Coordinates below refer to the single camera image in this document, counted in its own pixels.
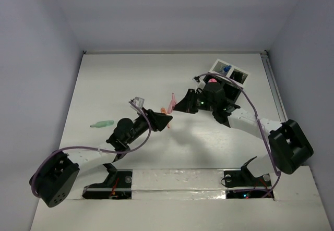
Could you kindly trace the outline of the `pink translucent highlighter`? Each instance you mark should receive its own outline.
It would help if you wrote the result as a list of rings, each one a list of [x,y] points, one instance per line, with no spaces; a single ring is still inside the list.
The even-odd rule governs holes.
[[[175,94],[172,93],[172,98],[171,98],[171,101],[170,101],[170,103],[169,103],[169,107],[168,107],[168,109],[167,109],[166,112],[167,112],[168,114],[171,114],[171,113],[173,112],[173,110],[174,110],[176,104],[177,104],[177,101],[176,101],[176,98],[175,98]]]

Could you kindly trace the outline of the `pink cap black highlighter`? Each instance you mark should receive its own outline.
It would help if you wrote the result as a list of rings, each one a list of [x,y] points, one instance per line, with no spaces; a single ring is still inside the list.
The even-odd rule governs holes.
[[[211,79],[208,80],[208,82],[209,83],[211,83],[211,82],[217,82],[217,80],[215,78],[211,78]]]

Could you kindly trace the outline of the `blue cap black highlighter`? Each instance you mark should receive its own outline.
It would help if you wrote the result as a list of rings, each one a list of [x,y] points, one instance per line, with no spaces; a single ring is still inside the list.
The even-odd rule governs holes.
[[[229,70],[231,69],[231,65],[228,65],[228,66],[226,66],[226,67],[224,67],[224,72],[229,72]]]

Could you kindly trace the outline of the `orange translucent highlighter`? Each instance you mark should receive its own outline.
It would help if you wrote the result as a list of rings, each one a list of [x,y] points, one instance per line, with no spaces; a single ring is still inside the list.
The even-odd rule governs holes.
[[[160,108],[160,112],[165,115],[168,115],[167,110],[164,107]]]

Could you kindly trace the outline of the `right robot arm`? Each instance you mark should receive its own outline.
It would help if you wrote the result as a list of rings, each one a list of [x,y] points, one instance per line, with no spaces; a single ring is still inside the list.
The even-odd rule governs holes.
[[[251,165],[240,172],[240,179],[246,185],[254,184],[260,175],[266,173],[291,175],[314,154],[296,121],[260,118],[256,110],[250,113],[232,103],[226,97],[223,86],[217,82],[209,82],[202,89],[188,89],[185,97],[173,109],[190,114],[196,114],[199,110],[209,111],[218,123],[246,132],[264,142],[267,155],[258,160],[259,165]]]

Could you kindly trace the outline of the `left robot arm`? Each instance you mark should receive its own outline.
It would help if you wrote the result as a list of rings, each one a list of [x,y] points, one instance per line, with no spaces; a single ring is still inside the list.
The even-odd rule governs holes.
[[[84,199],[129,199],[131,183],[126,177],[130,171],[118,171],[114,162],[133,152],[130,144],[147,132],[161,132],[173,117],[164,113],[146,110],[138,111],[134,120],[122,118],[118,121],[113,133],[106,140],[111,148],[65,147],[50,154],[29,180],[34,196],[42,199],[49,207],[62,203],[74,188],[78,175],[99,166],[97,176],[99,183],[82,186]]]

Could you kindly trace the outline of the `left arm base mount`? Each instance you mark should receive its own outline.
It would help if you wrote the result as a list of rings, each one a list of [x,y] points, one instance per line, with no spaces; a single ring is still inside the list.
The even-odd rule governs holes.
[[[129,200],[132,198],[133,170],[118,170],[113,164],[103,164],[108,172],[101,183],[90,184],[83,189],[87,200]]]

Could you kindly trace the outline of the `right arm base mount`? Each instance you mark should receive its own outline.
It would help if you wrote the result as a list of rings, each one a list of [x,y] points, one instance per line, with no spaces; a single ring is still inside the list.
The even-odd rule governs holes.
[[[224,170],[220,183],[226,188],[227,199],[274,198],[273,192],[269,192],[272,187],[270,175],[254,177],[247,167],[255,158],[248,160],[239,169]]]

